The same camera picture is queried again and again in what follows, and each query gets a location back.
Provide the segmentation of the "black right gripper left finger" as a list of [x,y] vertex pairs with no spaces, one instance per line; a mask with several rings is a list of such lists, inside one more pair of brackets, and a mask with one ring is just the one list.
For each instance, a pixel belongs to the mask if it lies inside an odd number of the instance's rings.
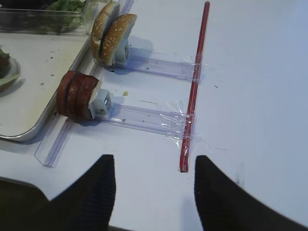
[[115,165],[102,155],[36,215],[35,231],[106,231],[115,203]]

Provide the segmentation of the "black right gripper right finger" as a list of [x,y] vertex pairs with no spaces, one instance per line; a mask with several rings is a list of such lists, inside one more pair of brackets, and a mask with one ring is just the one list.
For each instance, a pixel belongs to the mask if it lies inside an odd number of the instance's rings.
[[306,231],[228,178],[207,156],[195,161],[194,197],[205,231]]

